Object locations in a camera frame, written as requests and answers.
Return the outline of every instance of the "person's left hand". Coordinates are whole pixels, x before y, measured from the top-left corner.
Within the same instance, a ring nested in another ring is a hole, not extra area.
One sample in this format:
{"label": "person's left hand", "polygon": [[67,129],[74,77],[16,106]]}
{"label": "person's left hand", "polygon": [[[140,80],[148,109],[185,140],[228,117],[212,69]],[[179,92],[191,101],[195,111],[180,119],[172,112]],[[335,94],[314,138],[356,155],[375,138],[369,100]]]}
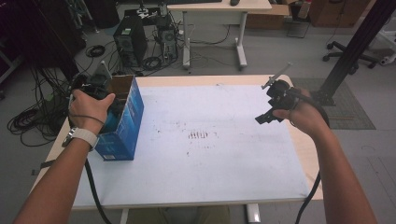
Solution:
{"label": "person's left hand", "polygon": [[103,100],[96,100],[83,91],[73,90],[75,100],[69,108],[69,118],[81,129],[99,134],[107,118],[107,109],[113,103],[116,95],[110,93]]}

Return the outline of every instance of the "gray carpet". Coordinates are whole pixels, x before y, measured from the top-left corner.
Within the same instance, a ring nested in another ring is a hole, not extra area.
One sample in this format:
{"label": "gray carpet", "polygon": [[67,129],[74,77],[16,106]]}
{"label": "gray carpet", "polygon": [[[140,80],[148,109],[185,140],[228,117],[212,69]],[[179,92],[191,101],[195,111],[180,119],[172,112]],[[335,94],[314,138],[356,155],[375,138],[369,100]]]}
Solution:
{"label": "gray carpet", "polygon": [[[295,87],[319,90],[324,78],[292,78]],[[335,106],[323,106],[329,119],[330,127],[337,130],[375,130],[366,112],[359,104],[348,85],[343,82],[333,97]]]}

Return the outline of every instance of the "black cable on floor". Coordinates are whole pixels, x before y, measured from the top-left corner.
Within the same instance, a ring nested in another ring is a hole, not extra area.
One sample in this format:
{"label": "black cable on floor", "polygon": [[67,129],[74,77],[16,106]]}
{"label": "black cable on floor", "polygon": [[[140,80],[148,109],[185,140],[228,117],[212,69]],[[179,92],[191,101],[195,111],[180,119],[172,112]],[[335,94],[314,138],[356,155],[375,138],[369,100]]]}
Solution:
{"label": "black cable on floor", "polygon": [[95,182],[93,181],[92,170],[91,170],[90,163],[88,162],[88,159],[85,160],[85,171],[87,172],[88,180],[90,181],[92,196],[93,196],[93,199],[95,200],[96,208],[98,209],[103,221],[106,224],[111,224],[110,220],[108,220],[108,218],[105,214],[105,211],[103,211],[102,205],[99,202],[98,193],[96,192]]}

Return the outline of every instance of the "blue box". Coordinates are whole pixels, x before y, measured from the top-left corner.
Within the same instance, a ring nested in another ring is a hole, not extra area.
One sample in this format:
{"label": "blue box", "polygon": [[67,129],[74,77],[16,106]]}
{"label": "blue box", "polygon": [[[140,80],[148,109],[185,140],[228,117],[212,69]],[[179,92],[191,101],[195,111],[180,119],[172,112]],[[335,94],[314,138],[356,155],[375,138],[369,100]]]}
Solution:
{"label": "blue box", "polygon": [[137,82],[132,76],[113,77],[110,91],[117,91],[117,83],[131,83],[125,107],[115,132],[101,133],[95,150],[105,161],[132,161],[143,117],[143,100]]}

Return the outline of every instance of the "cardboard box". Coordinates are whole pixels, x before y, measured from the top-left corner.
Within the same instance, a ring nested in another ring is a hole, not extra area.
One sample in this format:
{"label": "cardboard box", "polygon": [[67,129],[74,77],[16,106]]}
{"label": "cardboard box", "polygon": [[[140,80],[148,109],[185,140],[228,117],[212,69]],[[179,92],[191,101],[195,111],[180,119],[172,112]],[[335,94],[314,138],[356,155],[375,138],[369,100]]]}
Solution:
{"label": "cardboard box", "polygon": [[246,28],[278,30],[283,26],[285,16],[289,16],[289,7],[271,5],[272,9],[263,12],[249,12]]}
{"label": "cardboard box", "polygon": [[132,161],[144,111],[142,96],[133,76],[113,77],[108,90],[128,94],[116,131],[99,134],[95,150],[105,161]]}
{"label": "cardboard box", "polygon": [[313,0],[309,8],[312,25],[317,27],[353,27],[371,0]]}

